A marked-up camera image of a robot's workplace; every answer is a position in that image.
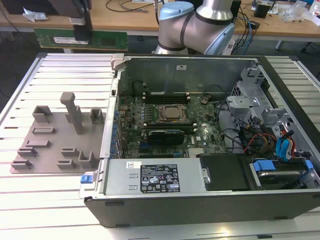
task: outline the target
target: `cpu socket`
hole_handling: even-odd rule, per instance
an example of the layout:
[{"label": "cpu socket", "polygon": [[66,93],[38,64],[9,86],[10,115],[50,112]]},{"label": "cpu socket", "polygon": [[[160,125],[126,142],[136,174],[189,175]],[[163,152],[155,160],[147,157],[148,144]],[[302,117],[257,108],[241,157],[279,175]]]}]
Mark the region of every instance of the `cpu socket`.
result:
[{"label": "cpu socket", "polygon": [[186,111],[182,104],[160,105],[159,110],[160,122],[185,121]]}]

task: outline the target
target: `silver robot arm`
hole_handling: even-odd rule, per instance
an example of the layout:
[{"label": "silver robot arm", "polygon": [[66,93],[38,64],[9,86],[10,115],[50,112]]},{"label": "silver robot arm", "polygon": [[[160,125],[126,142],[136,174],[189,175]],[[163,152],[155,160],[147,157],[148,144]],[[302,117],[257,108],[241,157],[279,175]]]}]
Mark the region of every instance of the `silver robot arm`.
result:
[{"label": "silver robot arm", "polygon": [[203,0],[194,6],[185,1],[165,4],[159,14],[159,37],[155,54],[188,54],[191,48],[219,55],[230,41],[235,25],[230,11],[233,0]]}]

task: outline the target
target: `power supply label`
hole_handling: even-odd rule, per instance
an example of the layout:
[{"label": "power supply label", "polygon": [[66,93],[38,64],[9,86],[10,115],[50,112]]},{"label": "power supply label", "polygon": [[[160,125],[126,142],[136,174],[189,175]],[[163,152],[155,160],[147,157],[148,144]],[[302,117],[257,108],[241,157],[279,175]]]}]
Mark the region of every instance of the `power supply label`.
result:
[{"label": "power supply label", "polygon": [[144,194],[180,192],[177,164],[141,165],[140,173]]}]

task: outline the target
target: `plastic bag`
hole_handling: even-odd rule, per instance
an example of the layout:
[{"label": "plastic bag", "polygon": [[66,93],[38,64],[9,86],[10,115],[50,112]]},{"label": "plastic bag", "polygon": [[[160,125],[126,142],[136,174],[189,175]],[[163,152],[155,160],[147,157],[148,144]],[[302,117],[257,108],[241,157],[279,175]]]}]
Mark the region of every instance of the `plastic bag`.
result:
[{"label": "plastic bag", "polygon": [[314,0],[309,12],[312,15],[320,15],[320,0]]},{"label": "plastic bag", "polygon": [[47,20],[47,16],[44,12],[34,12],[34,11],[29,11],[25,8],[23,8],[24,13],[22,16],[24,16],[26,19],[28,19],[31,22],[35,22],[36,20]]},{"label": "plastic bag", "polygon": [[307,9],[305,8],[306,4],[306,2],[298,0],[290,8],[282,11],[279,15],[285,23],[296,20],[303,20],[304,13],[305,11],[307,11]]}]

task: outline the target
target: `green circuit board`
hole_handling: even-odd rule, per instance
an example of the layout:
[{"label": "green circuit board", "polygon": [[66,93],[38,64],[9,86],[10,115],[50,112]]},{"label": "green circuit board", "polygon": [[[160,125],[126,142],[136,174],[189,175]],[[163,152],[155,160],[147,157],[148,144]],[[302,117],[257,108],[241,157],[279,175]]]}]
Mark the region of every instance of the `green circuit board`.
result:
[{"label": "green circuit board", "polygon": [[152,146],[143,140],[144,123],[159,118],[157,104],[145,104],[140,97],[121,96],[119,111],[122,132],[126,144],[123,158],[191,158],[196,153],[225,153],[227,147],[215,122],[214,102],[201,104],[203,96],[192,95],[188,104],[183,104],[187,118],[193,123],[194,134],[185,134],[183,144],[174,146]]},{"label": "green circuit board", "polygon": [[126,32],[94,30],[88,41],[76,41],[72,29],[34,28],[34,32],[42,48],[128,50]]}]

